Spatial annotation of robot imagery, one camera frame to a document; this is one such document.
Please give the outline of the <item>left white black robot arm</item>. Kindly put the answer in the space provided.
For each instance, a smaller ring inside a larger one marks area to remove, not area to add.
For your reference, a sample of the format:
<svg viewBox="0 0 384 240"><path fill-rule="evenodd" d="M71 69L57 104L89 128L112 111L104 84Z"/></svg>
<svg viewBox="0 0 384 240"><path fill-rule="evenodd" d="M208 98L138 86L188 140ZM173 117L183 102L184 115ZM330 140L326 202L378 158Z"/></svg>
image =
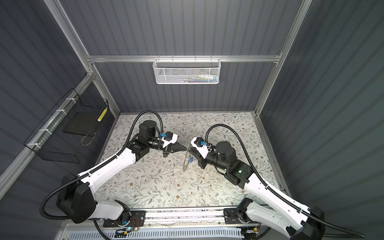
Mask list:
<svg viewBox="0 0 384 240"><path fill-rule="evenodd" d="M118 153L85 171L85 178L58 193L56 205L66 217L79 224L86 220L108 219L120 227L132 223L129 207L116 200L103 202L94 197L95 192L124 168L136 163L150 149L161 150L166 158L170 153L187 150L171 132L160 133L155 121L147 120L139 125L139 132Z"/></svg>

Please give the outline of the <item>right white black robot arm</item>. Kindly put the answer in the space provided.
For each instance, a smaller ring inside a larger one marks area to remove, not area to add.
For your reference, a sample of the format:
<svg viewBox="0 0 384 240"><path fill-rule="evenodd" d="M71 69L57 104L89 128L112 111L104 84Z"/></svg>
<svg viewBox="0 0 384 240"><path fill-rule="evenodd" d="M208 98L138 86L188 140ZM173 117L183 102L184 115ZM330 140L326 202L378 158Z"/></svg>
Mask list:
<svg viewBox="0 0 384 240"><path fill-rule="evenodd" d="M237 216L242 223L258 222L266 225L290 240L320 240L325 226L312 217L323 217L320 209L309 210L282 193L279 189L258 177L251 166L240 161L236 150L229 142L222 141L216 146L201 137L191 140L190 153L198 159L198 165L205 169L214 166L219 174L231 184L255 195L266 206L261 206L250 198L244 198L237 206Z"/></svg>

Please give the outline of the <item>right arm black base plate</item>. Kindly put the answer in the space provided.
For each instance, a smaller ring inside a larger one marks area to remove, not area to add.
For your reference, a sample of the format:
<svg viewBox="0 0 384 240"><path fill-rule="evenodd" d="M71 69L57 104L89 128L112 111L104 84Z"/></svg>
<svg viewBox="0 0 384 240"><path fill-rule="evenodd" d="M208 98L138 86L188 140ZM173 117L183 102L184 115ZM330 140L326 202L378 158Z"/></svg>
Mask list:
<svg viewBox="0 0 384 240"><path fill-rule="evenodd" d="M255 222L250 219L247 219L244 214L239 214L237 208L224 208L223 210L225 223L227 225L236 225L236 224L255 224L261 225L260 222Z"/></svg>

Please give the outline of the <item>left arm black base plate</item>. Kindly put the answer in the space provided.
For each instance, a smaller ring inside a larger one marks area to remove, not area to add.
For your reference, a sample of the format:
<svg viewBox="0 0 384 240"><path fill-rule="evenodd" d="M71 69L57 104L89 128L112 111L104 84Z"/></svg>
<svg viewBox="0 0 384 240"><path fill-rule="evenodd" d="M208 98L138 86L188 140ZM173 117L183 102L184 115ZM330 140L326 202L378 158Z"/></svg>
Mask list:
<svg viewBox="0 0 384 240"><path fill-rule="evenodd" d="M105 220L103 223L104 228L114 227L135 227L139 228L144 225L146 219L146 211L125 211L117 220Z"/></svg>

